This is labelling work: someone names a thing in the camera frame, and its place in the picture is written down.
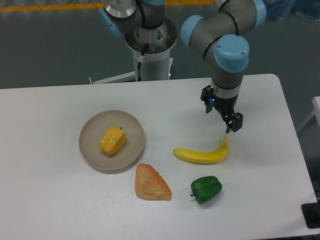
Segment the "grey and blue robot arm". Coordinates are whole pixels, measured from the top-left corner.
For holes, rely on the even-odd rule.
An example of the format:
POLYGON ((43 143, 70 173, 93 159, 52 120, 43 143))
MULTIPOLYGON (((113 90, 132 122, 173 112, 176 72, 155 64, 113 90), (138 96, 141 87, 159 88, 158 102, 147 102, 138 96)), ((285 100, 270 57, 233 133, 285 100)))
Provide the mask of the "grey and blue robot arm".
POLYGON ((212 68, 211 83, 200 97, 206 112, 219 112, 227 133, 241 129, 243 115, 234 107, 250 54, 242 35, 264 22, 261 0, 221 1, 215 16, 192 15, 180 30, 165 17, 162 0, 108 0, 99 13, 109 32, 124 37, 131 49, 138 82, 169 79, 170 51, 181 39, 212 68))

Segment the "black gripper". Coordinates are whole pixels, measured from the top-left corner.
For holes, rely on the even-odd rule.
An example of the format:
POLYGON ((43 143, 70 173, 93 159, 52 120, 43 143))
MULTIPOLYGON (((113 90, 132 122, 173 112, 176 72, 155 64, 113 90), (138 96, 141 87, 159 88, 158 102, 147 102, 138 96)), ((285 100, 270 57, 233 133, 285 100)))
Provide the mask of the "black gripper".
POLYGON ((211 85, 207 85, 201 91, 200 100, 204 102, 205 113, 208 114, 214 108, 223 117, 226 123, 226 134, 237 132, 243 126, 244 116, 240 112, 234 112, 238 95, 232 98, 221 98, 214 95, 214 89, 211 85))

